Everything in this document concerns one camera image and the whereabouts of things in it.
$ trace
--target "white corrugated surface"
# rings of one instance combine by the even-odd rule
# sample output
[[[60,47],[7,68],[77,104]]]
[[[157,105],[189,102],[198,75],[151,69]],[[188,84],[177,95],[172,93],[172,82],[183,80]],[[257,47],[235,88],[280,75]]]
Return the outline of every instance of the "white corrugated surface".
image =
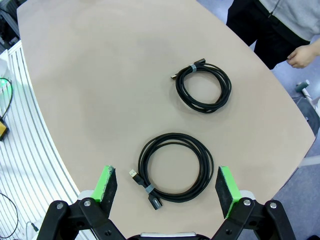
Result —
[[[45,216],[54,200],[73,203],[79,194],[51,139],[39,109],[26,61],[19,41],[8,51],[13,85],[13,100],[5,122],[10,132],[0,142],[0,192],[12,199],[18,208],[16,234]],[[3,113],[8,105],[8,89],[0,92]],[[17,222],[11,203],[0,196],[0,236],[8,236]],[[95,239],[86,231],[77,239]]]

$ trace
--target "person's arm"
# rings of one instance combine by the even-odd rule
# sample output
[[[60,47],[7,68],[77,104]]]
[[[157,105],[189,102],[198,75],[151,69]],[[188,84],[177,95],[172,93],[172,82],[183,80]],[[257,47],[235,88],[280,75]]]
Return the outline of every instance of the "person's arm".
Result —
[[[293,68],[303,69],[308,66],[316,56],[320,56],[320,38],[309,45],[297,47],[287,57],[287,63]]]

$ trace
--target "table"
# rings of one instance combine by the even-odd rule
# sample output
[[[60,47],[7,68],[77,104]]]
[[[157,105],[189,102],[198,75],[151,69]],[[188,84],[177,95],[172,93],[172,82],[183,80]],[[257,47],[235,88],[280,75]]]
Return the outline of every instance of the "table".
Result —
[[[264,203],[282,187],[315,137],[285,89],[221,21],[193,0],[29,0],[18,9],[22,46],[38,104],[77,187],[93,189],[116,168],[110,218],[126,236],[190,232],[213,236],[223,222],[214,189],[219,165]],[[232,82],[225,107],[189,109],[170,76],[201,58]],[[206,74],[186,80],[200,101],[218,96]],[[186,203],[155,211],[128,172],[151,138],[190,134],[212,153],[214,179]],[[190,186],[198,170],[188,149],[154,154],[150,175],[165,191]]]

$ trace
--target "screw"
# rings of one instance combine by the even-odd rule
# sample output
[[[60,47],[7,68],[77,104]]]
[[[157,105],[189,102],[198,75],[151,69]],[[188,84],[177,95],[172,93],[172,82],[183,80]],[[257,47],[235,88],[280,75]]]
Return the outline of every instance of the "screw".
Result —
[[[275,202],[270,203],[270,208],[275,209],[277,207],[277,204]]]
[[[251,205],[251,201],[246,199],[243,201],[243,204],[246,205],[246,206],[250,206]]]
[[[91,205],[91,202],[88,200],[88,201],[85,201],[84,203],[83,203],[83,205],[85,205],[86,207],[89,207],[90,205]]]
[[[62,209],[63,206],[64,206],[64,204],[63,204],[62,202],[60,202],[60,203],[56,206],[56,208],[57,208],[57,209]]]

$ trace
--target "gray sweatshirt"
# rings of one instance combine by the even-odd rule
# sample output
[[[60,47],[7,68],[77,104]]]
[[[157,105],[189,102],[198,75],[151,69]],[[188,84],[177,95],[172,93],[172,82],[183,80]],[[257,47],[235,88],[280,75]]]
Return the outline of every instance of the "gray sweatshirt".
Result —
[[[310,41],[320,34],[320,0],[259,0],[300,38]]]

